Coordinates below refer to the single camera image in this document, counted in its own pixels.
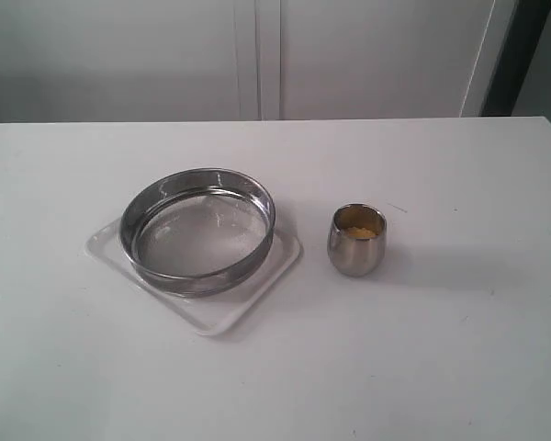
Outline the white cabinet doors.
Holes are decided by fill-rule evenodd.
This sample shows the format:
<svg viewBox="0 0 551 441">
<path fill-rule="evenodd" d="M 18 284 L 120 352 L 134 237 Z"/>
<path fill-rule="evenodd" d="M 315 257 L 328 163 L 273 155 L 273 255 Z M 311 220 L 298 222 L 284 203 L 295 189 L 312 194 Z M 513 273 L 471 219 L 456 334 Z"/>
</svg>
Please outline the white cabinet doors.
<svg viewBox="0 0 551 441">
<path fill-rule="evenodd" d="M 0 122 L 476 116 L 513 1 L 0 1 Z"/>
</svg>

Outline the round metal sieve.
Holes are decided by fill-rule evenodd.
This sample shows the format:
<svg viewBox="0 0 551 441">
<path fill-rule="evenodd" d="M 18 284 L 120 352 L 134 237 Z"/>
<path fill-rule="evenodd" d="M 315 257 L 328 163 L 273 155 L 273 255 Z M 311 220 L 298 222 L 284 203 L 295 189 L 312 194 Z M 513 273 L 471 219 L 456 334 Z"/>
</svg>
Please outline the round metal sieve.
<svg viewBox="0 0 551 441">
<path fill-rule="evenodd" d="M 275 229 L 275 202 L 255 178 L 197 168 L 145 187 L 125 208 L 118 238 L 147 283 L 200 298 L 252 276 L 271 250 Z"/>
</svg>

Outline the yellow grain pile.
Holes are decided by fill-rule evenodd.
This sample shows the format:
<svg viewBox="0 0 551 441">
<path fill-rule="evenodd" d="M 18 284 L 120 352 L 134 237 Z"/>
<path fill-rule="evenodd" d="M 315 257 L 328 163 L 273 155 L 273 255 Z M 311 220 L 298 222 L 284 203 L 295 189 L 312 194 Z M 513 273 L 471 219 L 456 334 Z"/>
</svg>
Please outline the yellow grain pile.
<svg viewBox="0 0 551 441">
<path fill-rule="evenodd" d="M 367 227 L 350 226 L 343 229 L 343 233 L 356 240 L 372 240 L 378 236 L 376 230 Z"/>
</svg>

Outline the stainless steel cup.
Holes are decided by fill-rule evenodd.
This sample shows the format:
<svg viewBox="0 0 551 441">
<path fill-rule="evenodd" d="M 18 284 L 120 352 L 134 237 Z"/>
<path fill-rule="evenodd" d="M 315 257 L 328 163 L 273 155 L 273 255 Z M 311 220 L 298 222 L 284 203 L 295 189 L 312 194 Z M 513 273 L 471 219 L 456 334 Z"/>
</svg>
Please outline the stainless steel cup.
<svg viewBox="0 0 551 441">
<path fill-rule="evenodd" d="M 350 226 L 376 230 L 378 236 L 368 241 L 347 237 L 343 229 Z M 384 258 L 387 231 L 385 216 L 374 207 L 352 203 L 338 208 L 332 216 L 327 242 L 330 262 L 337 271 L 348 277 L 364 277 L 370 274 Z"/>
</svg>

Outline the white square tray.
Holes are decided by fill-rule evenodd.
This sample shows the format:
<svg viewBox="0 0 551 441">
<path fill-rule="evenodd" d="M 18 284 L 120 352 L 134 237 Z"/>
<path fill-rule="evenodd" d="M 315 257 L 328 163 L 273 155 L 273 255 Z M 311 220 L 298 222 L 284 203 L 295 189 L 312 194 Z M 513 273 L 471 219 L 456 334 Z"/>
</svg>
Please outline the white square tray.
<svg viewBox="0 0 551 441">
<path fill-rule="evenodd" d="M 205 337 L 216 337 L 234 328 L 253 307 L 276 289 L 302 256 L 297 236 L 277 229 L 274 243 L 257 272 L 239 286 L 198 299 L 179 297 L 153 287 L 138 276 L 121 250 L 119 220 L 93 233 L 85 244 L 86 253 L 141 291 L 160 301 Z"/>
</svg>

